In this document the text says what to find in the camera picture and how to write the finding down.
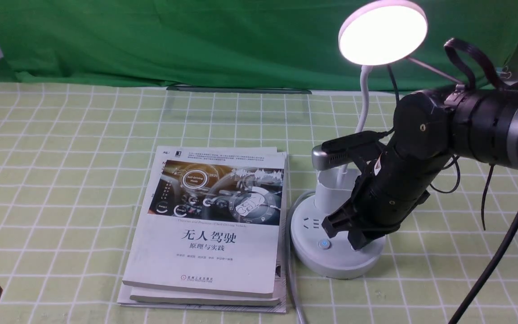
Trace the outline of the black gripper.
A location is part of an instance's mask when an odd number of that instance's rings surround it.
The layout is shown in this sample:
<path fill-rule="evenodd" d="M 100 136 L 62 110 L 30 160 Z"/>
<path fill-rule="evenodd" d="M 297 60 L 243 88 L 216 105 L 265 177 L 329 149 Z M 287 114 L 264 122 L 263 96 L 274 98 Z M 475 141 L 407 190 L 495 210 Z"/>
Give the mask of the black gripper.
<path fill-rule="evenodd" d="M 445 151 L 419 159 L 389 143 L 356 181 L 351 203 L 343 203 L 322 221 L 327 237 L 349 232 L 349 243 L 357 251 L 396 232 L 450 158 Z"/>

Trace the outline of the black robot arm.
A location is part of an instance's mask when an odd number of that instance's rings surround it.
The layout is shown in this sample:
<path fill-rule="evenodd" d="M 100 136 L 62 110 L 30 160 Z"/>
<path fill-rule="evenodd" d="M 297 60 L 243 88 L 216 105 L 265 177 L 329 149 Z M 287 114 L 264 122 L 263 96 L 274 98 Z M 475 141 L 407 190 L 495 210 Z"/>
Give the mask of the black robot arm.
<path fill-rule="evenodd" d="M 322 221 L 329 238 L 347 232 L 355 250 L 399 230 L 453 156 L 518 170 L 514 92 L 416 91 L 395 107 L 393 129 L 387 144 L 387 132 L 370 130 L 322 144 L 331 166 L 353 162 L 361 170 L 351 196 Z"/>

